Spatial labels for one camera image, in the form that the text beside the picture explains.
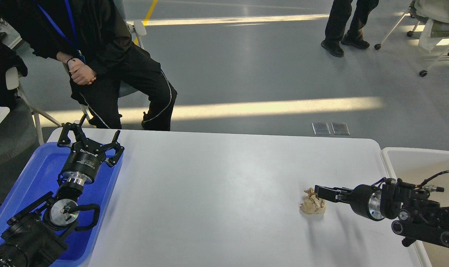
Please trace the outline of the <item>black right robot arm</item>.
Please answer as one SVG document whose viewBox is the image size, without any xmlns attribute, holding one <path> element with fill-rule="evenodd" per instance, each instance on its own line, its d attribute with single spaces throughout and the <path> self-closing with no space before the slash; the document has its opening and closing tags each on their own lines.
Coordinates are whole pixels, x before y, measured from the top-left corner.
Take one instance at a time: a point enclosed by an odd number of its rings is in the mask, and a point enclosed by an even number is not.
<svg viewBox="0 0 449 267">
<path fill-rule="evenodd" d="M 318 198 L 349 204 L 352 211 L 373 221 L 392 220 L 392 231 L 404 237 L 402 245 L 409 247 L 417 240 L 449 248 L 449 207 L 430 200 L 432 192 L 444 192 L 443 187 L 429 184 L 449 169 L 409 184 L 397 178 L 378 180 L 372 185 L 361 184 L 354 189 L 314 187 Z"/>
</svg>

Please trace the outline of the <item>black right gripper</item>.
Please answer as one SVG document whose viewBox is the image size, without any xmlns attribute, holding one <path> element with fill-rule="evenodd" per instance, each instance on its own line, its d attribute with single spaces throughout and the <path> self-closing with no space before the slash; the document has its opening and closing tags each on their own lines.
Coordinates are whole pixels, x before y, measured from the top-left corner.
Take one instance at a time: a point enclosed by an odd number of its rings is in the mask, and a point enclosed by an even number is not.
<svg viewBox="0 0 449 267">
<path fill-rule="evenodd" d="M 381 189 L 370 185 L 358 185 L 354 189 L 314 186 L 314 192 L 319 199 L 334 203 L 348 203 L 352 211 L 362 217 L 374 221 L 384 219 L 380 211 Z"/>
</svg>

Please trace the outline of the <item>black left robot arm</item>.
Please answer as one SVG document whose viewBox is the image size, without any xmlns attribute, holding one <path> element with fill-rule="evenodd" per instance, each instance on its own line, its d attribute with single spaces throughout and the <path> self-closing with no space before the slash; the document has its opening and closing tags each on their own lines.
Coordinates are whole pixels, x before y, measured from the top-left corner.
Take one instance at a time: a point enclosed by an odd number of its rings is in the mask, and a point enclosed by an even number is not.
<svg viewBox="0 0 449 267">
<path fill-rule="evenodd" d="M 34 152 L 0 207 L 0 267 L 77 267 L 92 253 L 121 169 L 116 131 L 87 138 L 66 123 Z"/>
</svg>

